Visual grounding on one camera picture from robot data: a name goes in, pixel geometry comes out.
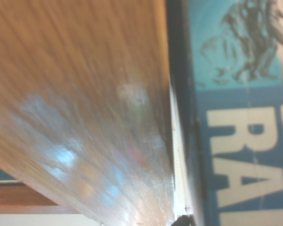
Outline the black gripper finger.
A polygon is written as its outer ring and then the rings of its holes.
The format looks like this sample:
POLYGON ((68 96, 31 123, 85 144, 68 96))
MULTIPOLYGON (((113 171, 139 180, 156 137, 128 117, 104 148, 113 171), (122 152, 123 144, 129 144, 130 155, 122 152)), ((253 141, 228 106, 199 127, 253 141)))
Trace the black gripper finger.
POLYGON ((193 215, 182 215, 174 223, 173 226, 192 226, 193 215))

